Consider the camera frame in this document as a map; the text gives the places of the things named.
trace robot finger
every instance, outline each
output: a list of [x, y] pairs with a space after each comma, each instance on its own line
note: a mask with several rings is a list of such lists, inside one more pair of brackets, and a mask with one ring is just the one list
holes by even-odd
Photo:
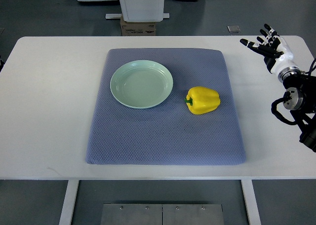
[[275, 39], [275, 36], [279, 36], [277, 32], [273, 28], [271, 28], [268, 24], [264, 24], [264, 26], [268, 30], [269, 35], [271, 35], [273, 39]]
[[263, 36], [265, 36], [265, 38], [266, 38], [266, 42], [269, 44], [269, 45], [271, 45], [272, 44], [272, 42], [273, 42], [273, 38], [272, 38], [272, 36], [271, 35], [269, 35], [266, 31], [264, 31], [263, 29], [260, 29], [260, 33], [263, 35]]
[[264, 46], [266, 46], [268, 44], [268, 42], [265, 41], [264, 39], [262, 39], [261, 37], [257, 37], [257, 40]]
[[268, 58], [275, 58], [275, 55], [278, 54], [276, 50], [269, 46], [264, 46], [252, 41], [248, 41], [246, 39], [241, 39], [240, 42], [248, 47], [250, 50]]

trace cardboard box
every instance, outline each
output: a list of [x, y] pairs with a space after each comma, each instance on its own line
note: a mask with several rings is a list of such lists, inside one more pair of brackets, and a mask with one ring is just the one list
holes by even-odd
[[125, 22], [120, 18], [122, 36], [156, 36], [155, 22]]

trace table leg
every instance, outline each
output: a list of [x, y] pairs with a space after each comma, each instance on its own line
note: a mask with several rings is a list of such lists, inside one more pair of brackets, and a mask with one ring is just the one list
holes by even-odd
[[261, 225], [255, 192], [253, 190], [252, 180], [241, 180], [243, 196], [246, 203], [248, 221], [250, 225]]
[[69, 180], [64, 199], [63, 209], [60, 215], [59, 225], [71, 225], [76, 202], [79, 180]]

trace metal plate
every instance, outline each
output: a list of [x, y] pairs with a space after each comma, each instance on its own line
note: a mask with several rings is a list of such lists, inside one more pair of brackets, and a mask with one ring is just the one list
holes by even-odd
[[162, 225], [161, 204], [104, 204], [101, 225]]
[[104, 204], [101, 225], [224, 225], [220, 204]]
[[220, 204], [164, 204], [163, 225], [224, 225]]

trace blue mat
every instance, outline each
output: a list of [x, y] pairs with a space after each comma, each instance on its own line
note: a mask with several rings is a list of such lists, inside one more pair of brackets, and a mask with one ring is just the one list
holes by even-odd
[[[134, 60], [161, 63], [173, 89], [161, 104], [131, 109], [111, 94], [110, 80]], [[194, 86], [215, 89], [221, 105], [192, 114], [184, 99]], [[236, 165], [245, 151], [223, 54], [197, 48], [112, 49], [104, 66], [91, 124], [86, 162], [90, 164]]]

